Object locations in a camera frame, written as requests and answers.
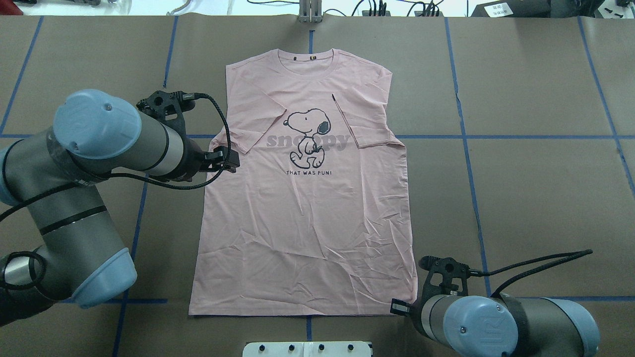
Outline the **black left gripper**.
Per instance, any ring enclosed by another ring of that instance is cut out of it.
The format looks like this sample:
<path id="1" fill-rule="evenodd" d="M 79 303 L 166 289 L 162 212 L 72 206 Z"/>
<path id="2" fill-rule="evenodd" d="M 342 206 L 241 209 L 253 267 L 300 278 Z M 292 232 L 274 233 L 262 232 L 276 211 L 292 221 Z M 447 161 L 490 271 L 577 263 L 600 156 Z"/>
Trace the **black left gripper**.
<path id="1" fill-rule="evenodd" d="M 216 147 L 212 152 L 205 152 L 187 136 L 182 136 L 182 140 L 184 153 L 181 181 L 192 181 L 193 176 L 199 172 L 229 171 L 235 173 L 236 169 L 240 167 L 239 153 L 229 149 L 229 147 Z"/>

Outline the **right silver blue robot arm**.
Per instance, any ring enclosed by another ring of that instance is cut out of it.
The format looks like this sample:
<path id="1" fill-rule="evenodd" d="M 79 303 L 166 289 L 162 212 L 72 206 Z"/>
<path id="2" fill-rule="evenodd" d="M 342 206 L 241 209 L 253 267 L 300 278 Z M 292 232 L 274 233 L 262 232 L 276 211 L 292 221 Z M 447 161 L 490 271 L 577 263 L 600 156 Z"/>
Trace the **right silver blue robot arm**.
<path id="1" fill-rule="evenodd" d="M 601 342 L 589 310 L 568 299 L 435 295 L 393 299 L 390 312 L 463 357 L 594 357 Z"/>

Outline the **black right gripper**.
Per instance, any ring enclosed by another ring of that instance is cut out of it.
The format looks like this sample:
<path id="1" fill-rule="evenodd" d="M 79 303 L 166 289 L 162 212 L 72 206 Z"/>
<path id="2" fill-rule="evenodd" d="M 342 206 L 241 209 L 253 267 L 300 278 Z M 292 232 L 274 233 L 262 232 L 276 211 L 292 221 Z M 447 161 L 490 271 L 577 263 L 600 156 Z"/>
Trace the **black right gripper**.
<path id="1" fill-rule="evenodd" d="M 410 316 L 411 322 L 417 332 L 424 337 L 436 340 L 430 325 L 430 314 L 436 303 L 437 295 L 421 295 L 413 304 L 401 299 L 393 298 L 390 303 L 390 314 L 398 316 Z"/>

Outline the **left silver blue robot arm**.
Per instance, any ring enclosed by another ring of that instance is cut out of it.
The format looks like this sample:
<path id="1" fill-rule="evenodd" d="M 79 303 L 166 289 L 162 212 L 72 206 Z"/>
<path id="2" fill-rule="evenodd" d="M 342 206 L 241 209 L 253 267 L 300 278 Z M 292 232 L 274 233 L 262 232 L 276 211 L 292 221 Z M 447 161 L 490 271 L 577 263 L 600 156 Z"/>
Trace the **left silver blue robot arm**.
<path id="1" fill-rule="evenodd" d="M 227 140 L 203 151 L 188 138 L 184 112 L 209 100 Z M 199 189 L 240 165 L 227 118 L 206 93 L 155 91 L 138 104 L 97 89 L 76 91 L 52 126 L 1 151 L 6 219 L 29 210 L 43 244 L 1 258 L 1 325 L 71 299 L 100 305 L 137 279 L 133 258 L 97 184 L 129 178 L 175 190 Z"/>

